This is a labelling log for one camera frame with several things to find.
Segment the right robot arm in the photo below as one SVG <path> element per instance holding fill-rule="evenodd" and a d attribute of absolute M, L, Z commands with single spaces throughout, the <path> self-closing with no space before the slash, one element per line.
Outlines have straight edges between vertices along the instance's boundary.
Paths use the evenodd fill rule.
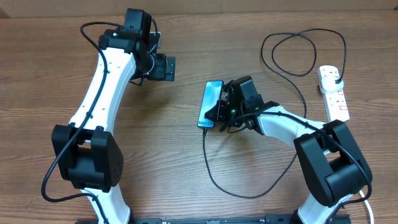
<path fill-rule="evenodd" d="M 296 150 L 310 194 L 292 214 L 266 215 L 265 223 L 351 223 L 339 209 L 354 204 L 363 187 L 368 192 L 357 201 L 371 196 L 372 172 L 345 122 L 311 121 L 264 102 L 250 76 L 206 83 L 197 125 L 207 131 L 216 123 L 220 131 L 252 129 Z"/>

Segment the Galaxy smartphone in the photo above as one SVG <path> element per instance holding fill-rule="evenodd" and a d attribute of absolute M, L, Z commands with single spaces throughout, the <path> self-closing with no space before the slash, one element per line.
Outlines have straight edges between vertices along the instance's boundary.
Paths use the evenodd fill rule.
<path fill-rule="evenodd" d="M 206 83 L 197 122 L 199 128 L 215 127 L 223 84 L 221 80 L 208 81 Z"/>

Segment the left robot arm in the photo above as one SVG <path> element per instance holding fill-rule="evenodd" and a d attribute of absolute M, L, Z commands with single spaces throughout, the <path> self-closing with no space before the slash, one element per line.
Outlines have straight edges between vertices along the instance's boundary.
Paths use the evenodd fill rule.
<path fill-rule="evenodd" d="M 142 9 L 129 8 L 124 24 L 109 23 L 93 46 L 98 63 L 85 98 L 67 125 L 56 125 L 52 144 L 56 158 L 41 186 L 54 168 L 64 180 L 88 197 L 97 215 L 96 223 L 134 223 L 134 215 L 123 199 L 119 181 L 124 158 L 113 133 L 116 115 L 128 84 L 144 80 L 169 81 L 175 78 L 175 57 L 158 53 L 161 33 L 152 32 L 156 21 Z"/>

